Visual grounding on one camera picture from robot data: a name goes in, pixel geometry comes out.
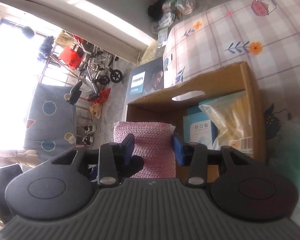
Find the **philips box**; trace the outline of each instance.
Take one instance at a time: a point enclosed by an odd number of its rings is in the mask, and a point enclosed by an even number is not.
[[[217,129],[205,113],[199,112],[183,117],[183,137],[185,142],[197,142],[212,149]]]
[[[162,57],[131,70],[125,105],[152,92],[163,89]]]

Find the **wheelchair wheel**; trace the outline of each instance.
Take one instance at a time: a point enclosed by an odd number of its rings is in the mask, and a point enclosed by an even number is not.
[[[107,85],[110,83],[110,78],[107,75],[102,75],[102,76],[98,77],[97,81],[101,85]]]
[[[110,72],[110,80],[113,83],[119,83],[121,82],[123,78],[122,72],[120,70],[114,69]]]

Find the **metal screw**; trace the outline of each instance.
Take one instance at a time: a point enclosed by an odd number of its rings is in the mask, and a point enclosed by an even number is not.
[[[113,177],[104,177],[100,180],[100,182],[104,185],[114,184],[117,180]]]
[[[204,183],[204,179],[200,177],[192,177],[188,179],[188,182],[192,185],[201,185]]]

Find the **orange flower print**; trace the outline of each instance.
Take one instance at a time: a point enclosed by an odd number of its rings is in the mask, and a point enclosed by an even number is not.
[[[202,26],[202,23],[201,22],[197,22],[195,25],[193,25],[193,28],[197,31],[200,26]]]
[[[253,55],[258,55],[260,52],[262,52],[262,50],[263,50],[263,47],[262,47],[262,44],[259,41],[252,42],[249,45],[249,51]]]

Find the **sunlight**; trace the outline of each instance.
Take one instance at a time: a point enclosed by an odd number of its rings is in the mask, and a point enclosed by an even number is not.
[[[23,149],[27,115],[44,67],[36,59],[43,40],[0,26],[0,149]]]

